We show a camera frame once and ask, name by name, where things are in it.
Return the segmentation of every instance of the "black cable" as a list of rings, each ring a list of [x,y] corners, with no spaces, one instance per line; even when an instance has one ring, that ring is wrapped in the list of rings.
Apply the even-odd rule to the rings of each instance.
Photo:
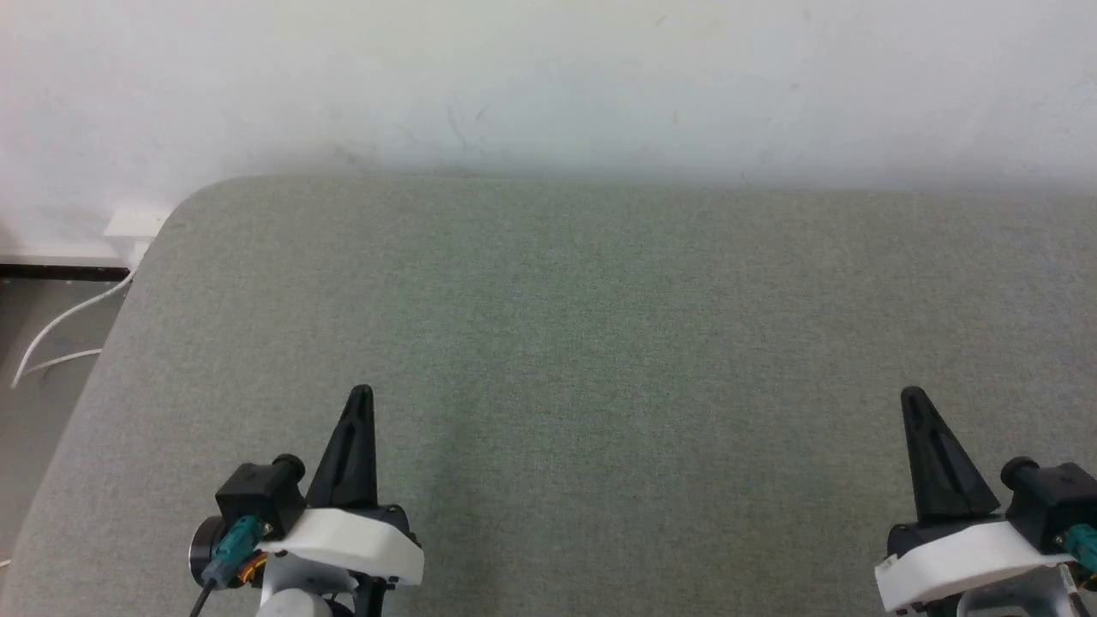
[[[199,617],[199,613],[202,613],[202,607],[205,606],[205,601],[210,599],[210,592],[217,586],[217,581],[211,577],[206,581],[205,585],[202,585],[202,593],[199,594],[199,599],[194,602],[194,608],[191,609],[191,617]]]

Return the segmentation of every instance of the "gray fabric surface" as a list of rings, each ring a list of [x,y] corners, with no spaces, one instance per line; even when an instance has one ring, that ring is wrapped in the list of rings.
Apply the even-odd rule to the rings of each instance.
[[[1097,469],[1095,262],[1093,200],[217,184],[142,267],[5,614],[184,614],[218,484],[315,467],[360,382],[427,552],[389,615],[880,614],[902,386],[999,495],[1017,453]]]

